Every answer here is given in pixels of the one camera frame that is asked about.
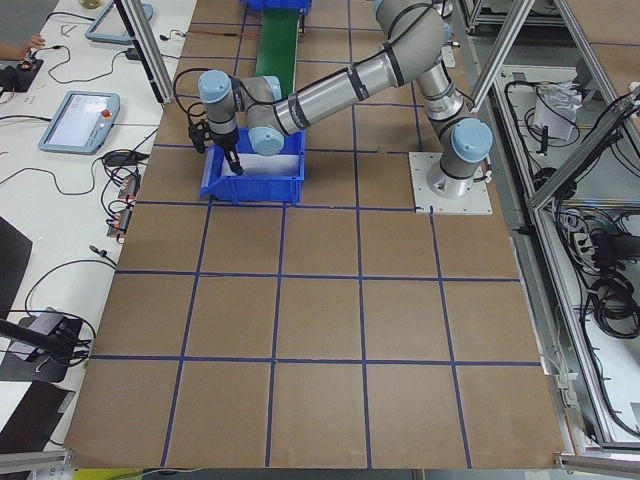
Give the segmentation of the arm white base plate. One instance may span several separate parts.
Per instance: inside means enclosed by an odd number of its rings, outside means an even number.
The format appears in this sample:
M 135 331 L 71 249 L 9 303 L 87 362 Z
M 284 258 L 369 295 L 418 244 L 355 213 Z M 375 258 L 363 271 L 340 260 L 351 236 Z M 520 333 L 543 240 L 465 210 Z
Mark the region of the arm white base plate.
M 476 182 L 482 169 L 477 167 L 467 179 L 454 179 L 441 170 L 441 156 L 440 152 L 408 154 L 415 211 L 435 215 L 491 215 L 487 183 Z

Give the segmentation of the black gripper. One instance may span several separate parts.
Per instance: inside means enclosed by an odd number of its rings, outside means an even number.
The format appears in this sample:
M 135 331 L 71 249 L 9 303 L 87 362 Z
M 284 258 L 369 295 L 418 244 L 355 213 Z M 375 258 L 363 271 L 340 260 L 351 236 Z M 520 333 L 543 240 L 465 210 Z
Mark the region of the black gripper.
M 223 149 L 230 171 L 235 175 L 242 175 L 244 169 L 236 151 L 238 143 L 238 125 L 235 118 L 225 122 L 214 122 L 207 119 L 194 122 L 189 121 L 188 135 L 196 151 L 205 153 L 205 142 L 211 140 Z

